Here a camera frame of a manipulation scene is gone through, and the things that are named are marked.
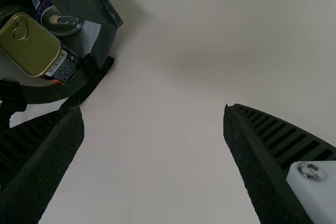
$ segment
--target black foam pad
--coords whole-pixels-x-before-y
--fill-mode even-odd
[[[35,224],[84,138],[79,107],[0,134],[0,223]]]
[[[261,223],[312,224],[286,176],[297,161],[335,160],[332,145],[240,104],[225,107],[224,138]]]

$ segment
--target can lid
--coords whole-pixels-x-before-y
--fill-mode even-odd
[[[41,24],[55,36],[68,36],[80,30],[84,20],[59,11],[54,5],[49,7],[41,17]]]
[[[62,45],[26,13],[17,13],[0,30],[0,47],[30,77],[44,75]]]

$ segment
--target black strap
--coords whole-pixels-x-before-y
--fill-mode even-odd
[[[108,73],[113,63],[114,58],[107,57],[102,68],[100,70],[97,70],[93,74],[93,76],[88,80],[87,84],[84,87],[82,87],[75,94],[69,97],[69,99],[62,104],[61,109],[82,104],[83,101],[85,101],[86,98],[89,97],[89,95],[91,95],[91,93],[95,90],[100,81]]]
[[[18,82],[0,81],[0,131],[9,128],[9,121],[15,112],[23,112],[27,102]]]
[[[21,86],[22,92],[28,104],[42,104],[59,101],[67,98],[82,87],[98,71],[94,58],[87,55],[85,62],[76,74],[75,78],[65,85],[53,84],[44,87]]]

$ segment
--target screw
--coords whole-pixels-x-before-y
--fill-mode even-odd
[[[322,181],[327,177],[324,170],[313,163],[300,162],[298,170],[304,177],[315,181]]]

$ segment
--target black bag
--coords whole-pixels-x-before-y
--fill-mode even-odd
[[[23,5],[26,5],[27,7],[27,0],[20,1],[24,2]],[[51,1],[59,10],[66,12],[69,15],[77,16],[89,22],[99,24],[101,26],[91,51],[86,52],[87,55],[84,59],[82,67],[71,82],[63,86],[56,84],[44,87],[21,85],[24,98],[28,104],[49,103],[67,98],[87,85],[88,81],[93,78],[94,75],[101,75],[100,70],[102,69],[103,65],[105,63],[111,65],[111,60],[108,60],[108,53],[116,35],[117,29],[123,24],[120,16],[108,0]],[[73,41],[72,38],[65,37],[64,40],[65,41],[61,39],[61,41],[70,49],[72,49],[72,44],[76,43],[76,39]]]

